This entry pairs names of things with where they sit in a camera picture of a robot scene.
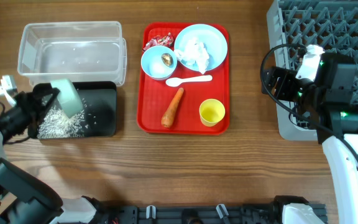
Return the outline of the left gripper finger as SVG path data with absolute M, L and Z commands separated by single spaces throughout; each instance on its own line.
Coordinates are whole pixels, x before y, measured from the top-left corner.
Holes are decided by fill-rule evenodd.
M 37 139 L 37 136 L 39 134 L 39 126 L 42 124 L 42 120 L 40 121 L 36 121 L 34 123 L 32 123 L 29 127 L 28 127 L 28 137 L 32 138 L 32 139 Z
M 54 102 L 60 90 L 54 88 L 50 83 L 41 83 L 33 88 L 32 92 L 36 99 L 40 100 L 41 103 L 48 103 L 49 101 Z

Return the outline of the white rice grains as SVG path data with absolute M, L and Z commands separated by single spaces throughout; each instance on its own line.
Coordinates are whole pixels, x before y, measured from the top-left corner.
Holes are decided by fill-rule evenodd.
M 85 137 L 85 132 L 91 130 L 96 124 L 96 115 L 86 111 L 89 109 L 87 101 L 83 98 L 84 109 L 68 118 L 63 109 L 55 100 L 37 128 L 38 139 L 61 139 Z

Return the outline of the mint green bowl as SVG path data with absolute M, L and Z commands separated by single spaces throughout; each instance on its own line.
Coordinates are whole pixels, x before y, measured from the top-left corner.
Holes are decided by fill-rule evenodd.
M 69 79 L 52 80 L 50 84 L 52 88 L 57 88 L 60 91 L 57 100 L 68 118 L 83 110 L 81 98 Z

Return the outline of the yellow plastic cup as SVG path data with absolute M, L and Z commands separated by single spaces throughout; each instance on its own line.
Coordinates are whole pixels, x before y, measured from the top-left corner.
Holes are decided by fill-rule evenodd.
M 226 109 L 219 100 L 211 98 L 200 104 L 199 114 L 202 124 L 212 127 L 223 120 Z

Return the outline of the white tissue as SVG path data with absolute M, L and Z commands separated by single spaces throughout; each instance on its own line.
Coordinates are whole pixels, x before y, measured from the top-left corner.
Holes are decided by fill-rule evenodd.
M 184 62 L 187 66 L 197 65 L 198 71 L 205 74 L 209 65 L 209 54 L 204 43 L 197 37 L 190 39 L 184 50 L 175 49 L 174 53 L 179 61 Z

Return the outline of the brown food scrap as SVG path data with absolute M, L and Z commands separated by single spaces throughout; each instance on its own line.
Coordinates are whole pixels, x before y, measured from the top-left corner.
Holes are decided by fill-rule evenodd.
M 173 57 L 170 54 L 168 53 L 162 54 L 161 59 L 164 65 L 168 67 L 173 65 Z

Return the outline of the red candy wrapper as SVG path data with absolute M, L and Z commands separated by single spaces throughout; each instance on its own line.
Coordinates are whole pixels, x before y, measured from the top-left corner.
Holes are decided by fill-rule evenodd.
M 145 52 L 149 48 L 155 46 L 171 47 L 174 41 L 175 41 L 174 36 L 170 32 L 165 36 L 156 35 L 146 43 L 145 47 L 142 50 Z

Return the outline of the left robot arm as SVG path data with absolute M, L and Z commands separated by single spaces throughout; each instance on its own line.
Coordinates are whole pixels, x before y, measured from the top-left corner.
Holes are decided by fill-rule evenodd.
M 94 198 L 62 199 L 47 184 L 6 160 L 4 145 L 37 124 L 54 100 L 76 108 L 71 82 L 51 85 L 43 93 L 21 92 L 14 106 L 0 114 L 0 223 L 107 223 L 109 215 Z

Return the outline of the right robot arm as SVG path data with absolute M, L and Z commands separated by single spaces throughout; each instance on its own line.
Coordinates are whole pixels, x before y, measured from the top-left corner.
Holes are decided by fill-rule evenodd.
M 352 57 L 315 45 L 303 48 L 298 70 L 260 66 L 263 93 L 316 131 L 341 223 L 358 223 L 358 106 L 351 103 L 356 70 Z

